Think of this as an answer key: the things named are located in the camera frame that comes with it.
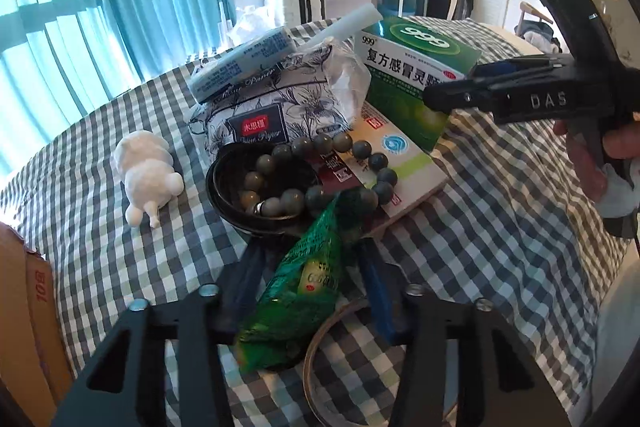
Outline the person right hand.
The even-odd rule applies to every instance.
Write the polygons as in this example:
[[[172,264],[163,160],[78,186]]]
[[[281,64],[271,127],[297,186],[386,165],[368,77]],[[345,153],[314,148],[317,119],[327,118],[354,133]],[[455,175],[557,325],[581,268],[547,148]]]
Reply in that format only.
[[[608,188],[608,180],[604,173],[597,167],[587,147],[576,138],[568,134],[564,121],[555,121],[553,132],[559,136],[565,136],[565,144],[568,157],[574,165],[582,191],[593,202],[599,202]],[[629,159],[639,156],[640,129],[638,121],[620,129],[609,131],[603,137],[605,153],[614,159]]]

